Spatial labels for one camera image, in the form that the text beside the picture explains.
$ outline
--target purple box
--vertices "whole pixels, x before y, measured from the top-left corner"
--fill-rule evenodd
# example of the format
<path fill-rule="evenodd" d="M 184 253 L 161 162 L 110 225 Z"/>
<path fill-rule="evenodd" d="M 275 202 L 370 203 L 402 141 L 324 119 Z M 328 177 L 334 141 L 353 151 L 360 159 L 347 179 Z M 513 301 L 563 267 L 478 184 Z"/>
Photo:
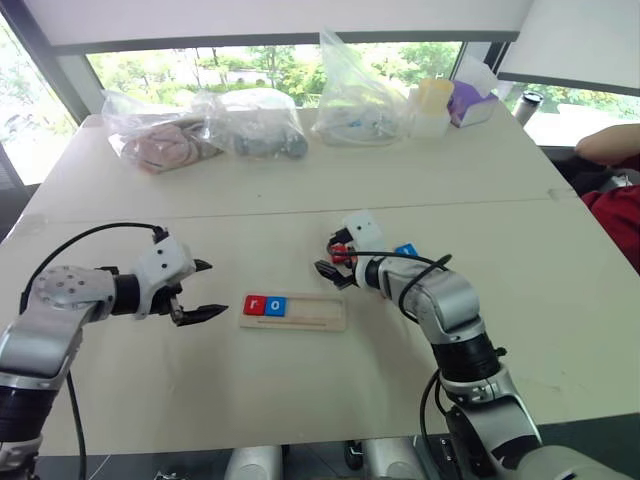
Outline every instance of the purple box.
<path fill-rule="evenodd" d="M 456 127 L 466 127 L 488 120 L 497 103 L 498 97 L 493 93 L 481 97 L 471 85 L 454 80 L 453 93 L 447 108 L 451 115 L 451 123 Z"/>

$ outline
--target plastic bag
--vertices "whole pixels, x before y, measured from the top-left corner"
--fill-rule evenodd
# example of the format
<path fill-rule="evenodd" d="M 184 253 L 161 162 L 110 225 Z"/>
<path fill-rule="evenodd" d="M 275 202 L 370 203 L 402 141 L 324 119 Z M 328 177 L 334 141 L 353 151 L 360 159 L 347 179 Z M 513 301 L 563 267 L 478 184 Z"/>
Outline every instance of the plastic bag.
<path fill-rule="evenodd" d="M 325 30 L 320 46 L 327 83 L 313 131 L 329 145 L 375 146 L 406 132 L 407 99 L 369 73 L 338 36 Z"/>
<path fill-rule="evenodd" d="M 307 153 L 296 105 L 278 90 L 202 92 L 194 99 L 194 110 L 206 116 L 208 141 L 226 152 L 258 158 L 301 158 Z"/>
<path fill-rule="evenodd" d="M 220 153 L 207 141 L 204 116 L 146 104 L 118 92 L 103 94 L 109 143 L 120 158 L 141 169 L 160 173 Z"/>

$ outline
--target window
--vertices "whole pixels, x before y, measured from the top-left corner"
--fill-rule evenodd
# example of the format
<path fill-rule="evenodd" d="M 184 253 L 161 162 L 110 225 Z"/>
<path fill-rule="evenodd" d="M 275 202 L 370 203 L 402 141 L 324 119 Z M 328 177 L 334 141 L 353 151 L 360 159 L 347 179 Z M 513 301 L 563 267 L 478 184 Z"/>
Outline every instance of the window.
<path fill-rule="evenodd" d="M 351 44 L 364 63 L 400 89 L 448 77 L 459 42 Z M 318 105 L 326 82 L 318 45 L 188 48 L 87 55 L 105 88 L 149 103 L 181 105 L 193 92 L 281 90 L 300 107 Z"/>
<path fill-rule="evenodd" d="M 45 179 L 75 129 L 0 15 L 0 142 L 25 185 Z"/>
<path fill-rule="evenodd" d="M 544 96 L 525 131 L 538 145 L 575 146 L 603 128 L 640 122 L 640 98 L 593 90 L 531 83 L 501 82 L 499 91 L 509 110 L 525 90 Z"/>

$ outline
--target person's arm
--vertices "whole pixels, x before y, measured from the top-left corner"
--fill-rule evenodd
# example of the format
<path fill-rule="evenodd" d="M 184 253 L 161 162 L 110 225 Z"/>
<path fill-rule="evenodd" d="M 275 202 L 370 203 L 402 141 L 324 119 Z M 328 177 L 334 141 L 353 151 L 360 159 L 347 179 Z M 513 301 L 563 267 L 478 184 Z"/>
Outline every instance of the person's arm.
<path fill-rule="evenodd" d="M 580 140 L 575 150 L 593 163 L 618 165 L 640 155 L 640 123 L 605 128 Z"/>

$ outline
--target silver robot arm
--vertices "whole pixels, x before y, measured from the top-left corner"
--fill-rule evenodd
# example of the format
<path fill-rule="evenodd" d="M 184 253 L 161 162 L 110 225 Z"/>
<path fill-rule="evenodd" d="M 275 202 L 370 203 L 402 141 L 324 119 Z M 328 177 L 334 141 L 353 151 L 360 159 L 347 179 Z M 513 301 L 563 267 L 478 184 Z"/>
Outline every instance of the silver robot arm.
<path fill-rule="evenodd" d="M 33 282 L 24 312 L 0 337 L 0 478 L 30 478 L 42 426 L 82 342 L 82 328 L 109 315 L 170 314 L 178 326 L 226 310 L 185 312 L 180 282 L 211 265 L 164 232 L 131 274 L 116 268 L 48 268 Z"/>
<path fill-rule="evenodd" d="M 453 403 L 446 421 L 464 470 L 478 477 L 523 480 L 577 478 L 571 474 L 578 472 L 579 478 L 627 478 L 570 449 L 542 446 L 498 359 L 506 351 L 493 348 L 478 296 L 462 275 L 437 262 L 425 272 L 429 265 L 415 257 L 365 253 L 386 252 L 382 232 L 368 211 L 348 216 L 343 227 L 327 250 L 334 258 L 350 258 L 351 274 L 342 275 L 326 261 L 316 262 L 316 269 L 340 289 L 357 285 L 381 292 L 420 325 L 438 364 L 442 388 Z"/>

